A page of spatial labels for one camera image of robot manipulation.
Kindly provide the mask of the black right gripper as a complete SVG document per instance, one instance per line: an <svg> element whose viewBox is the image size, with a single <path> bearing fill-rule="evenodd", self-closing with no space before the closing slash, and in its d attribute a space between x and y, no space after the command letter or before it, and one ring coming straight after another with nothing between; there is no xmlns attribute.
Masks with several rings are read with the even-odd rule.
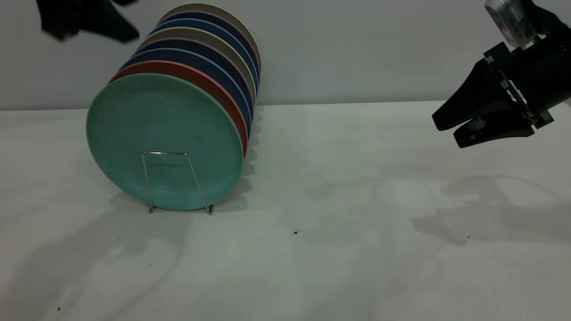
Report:
<svg viewBox="0 0 571 321"><path fill-rule="evenodd" d="M454 132L459 148L532 136L532 126L539 129L553 122L549 109L570 98L570 46L569 29L549 34L527 49L494 46L434 112L437 130L466 122ZM510 111L514 107L519 112Z"/></svg>

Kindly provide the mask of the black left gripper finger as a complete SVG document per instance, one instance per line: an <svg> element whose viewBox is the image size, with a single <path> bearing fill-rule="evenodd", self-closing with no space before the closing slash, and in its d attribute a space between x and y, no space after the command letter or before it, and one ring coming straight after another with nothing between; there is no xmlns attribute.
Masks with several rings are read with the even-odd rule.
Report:
<svg viewBox="0 0 571 321"><path fill-rule="evenodd" d="M63 42L79 33L79 0L37 0L41 29Z"/></svg>
<svg viewBox="0 0 571 321"><path fill-rule="evenodd" d="M80 30L128 43L140 37L137 29L113 6L129 6L135 0L82 0Z"/></svg>

